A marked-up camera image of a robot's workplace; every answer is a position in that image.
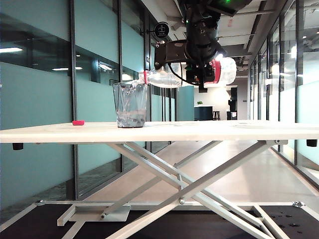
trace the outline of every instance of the pink object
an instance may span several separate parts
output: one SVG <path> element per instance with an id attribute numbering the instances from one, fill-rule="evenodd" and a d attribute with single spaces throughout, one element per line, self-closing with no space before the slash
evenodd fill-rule
<path id="1" fill-rule="evenodd" d="M 84 125 L 84 120 L 74 120 L 72 121 L 72 124 L 73 125 Z"/>

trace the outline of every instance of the black rubber foot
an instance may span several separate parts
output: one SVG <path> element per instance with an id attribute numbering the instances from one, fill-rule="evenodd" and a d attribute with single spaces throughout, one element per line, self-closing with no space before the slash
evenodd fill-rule
<path id="1" fill-rule="evenodd" d="M 23 149 L 23 143 L 13 143 L 12 144 L 13 150 L 22 150 Z"/>
<path id="2" fill-rule="evenodd" d="M 318 140 L 317 139 L 307 139 L 308 147 L 317 147 Z"/>

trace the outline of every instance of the black cabinet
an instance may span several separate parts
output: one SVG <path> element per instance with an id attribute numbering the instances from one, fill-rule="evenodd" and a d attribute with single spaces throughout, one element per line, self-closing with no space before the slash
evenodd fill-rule
<path id="1" fill-rule="evenodd" d="M 213 106 L 194 107 L 195 120 L 213 120 Z"/>

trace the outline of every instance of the black cable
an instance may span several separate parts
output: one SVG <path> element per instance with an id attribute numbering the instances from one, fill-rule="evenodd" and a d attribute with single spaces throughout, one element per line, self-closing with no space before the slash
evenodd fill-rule
<path id="1" fill-rule="evenodd" d="M 178 74 L 175 73 L 175 71 L 172 69 L 170 63 L 168 63 L 168 67 L 170 68 L 170 71 L 173 73 L 173 75 L 175 75 L 176 77 L 178 77 L 179 79 L 181 79 L 182 81 L 185 81 L 186 83 L 189 83 L 193 86 L 198 86 L 198 84 L 195 83 L 191 83 L 191 82 L 187 82 L 185 79 L 183 79 L 182 77 L 180 77 Z"/>

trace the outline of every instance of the light fixture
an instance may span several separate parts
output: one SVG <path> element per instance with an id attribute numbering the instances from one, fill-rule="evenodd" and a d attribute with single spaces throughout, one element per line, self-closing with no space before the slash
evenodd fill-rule
<path id="1" fill-rule="evenodd" d="M 113 70 L 110 66 L 108 66 L 107 64 L 105 64 L 104 62 L 100 62 L 99 63 L 99 67 L 101 67 L 103 70 L 105 71 L 111 71 Z"/>
<path id="2" fill-rule="evenodd" d="M 271 67 L 271 72 L 274 76 L 278 76 L 279 75 L 279 64 L 275 63 L 272 67 Z"/>
<path id="3" fill-rule="evenodd" d="M 123 74 L 122 74 L 122 80 L 128 81 L 128 80 L 132 80 L 132 78 L 131 78 L 131 76 L 129 76 L 128 74 L 123 73 Z"/>
<path id="4" fill-rule="evenodd" d="M 75 67 L 76 70 L 82 70 L 82 67 Z M 52 71 L 68 71 L 69 68 L 54 68 Z"/>
<path id="5" fill-rule="evenodd" d="M 288 50 L 288 53 L 291 58 L 296 59 L 297 58 L 297 46 L 293 46 L 291 50 Z"/>
<path id="6" fill-rule="evenodd" d="M 0 48 L 0 53 L 10 53 L 10 52 L 17 52 L 17 51 L 23 51 L 23 50 L 17 47 Z"/>

